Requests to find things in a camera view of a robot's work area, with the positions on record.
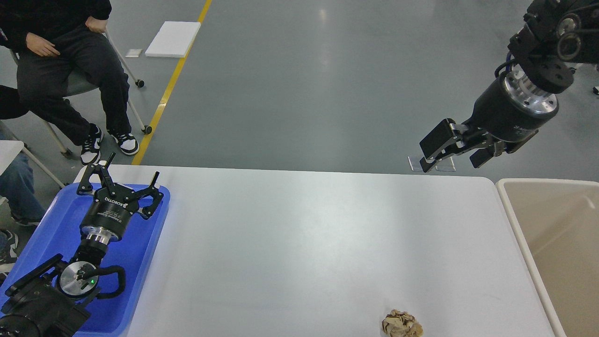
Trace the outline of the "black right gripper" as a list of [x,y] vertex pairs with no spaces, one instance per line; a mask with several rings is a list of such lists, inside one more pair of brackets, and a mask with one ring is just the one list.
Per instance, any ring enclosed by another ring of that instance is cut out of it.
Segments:
[[[559,108],[556,94],[537,87],[524,71],[504,72],[477,98],[464,124],[445,118],[420,141],[423,156],[419,165],[427,173],[452,156],[476,149],[470,161],[479,168],[503,151],[516,152],[557,115]],[[470,129],[485,130],[493,141],[468,147],[464,136]]]

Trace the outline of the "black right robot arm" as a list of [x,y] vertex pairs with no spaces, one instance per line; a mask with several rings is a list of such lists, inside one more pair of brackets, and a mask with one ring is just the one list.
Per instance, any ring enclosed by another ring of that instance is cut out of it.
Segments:
[[516,152],[558,113],[557,94],[573,84],[568,65],[597,64],[596,0],[535,0],[523,19],[471,117],[445,118],[420,141],[423,171],[470,151],[475,168]]

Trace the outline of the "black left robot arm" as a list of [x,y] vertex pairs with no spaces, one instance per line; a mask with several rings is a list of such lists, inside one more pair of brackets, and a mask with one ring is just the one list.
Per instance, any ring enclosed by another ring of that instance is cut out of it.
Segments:
[[132,318],[169,203],[167,188],[123,185],[112,159],[54,199],[1,288],[3,337],[117,336]]

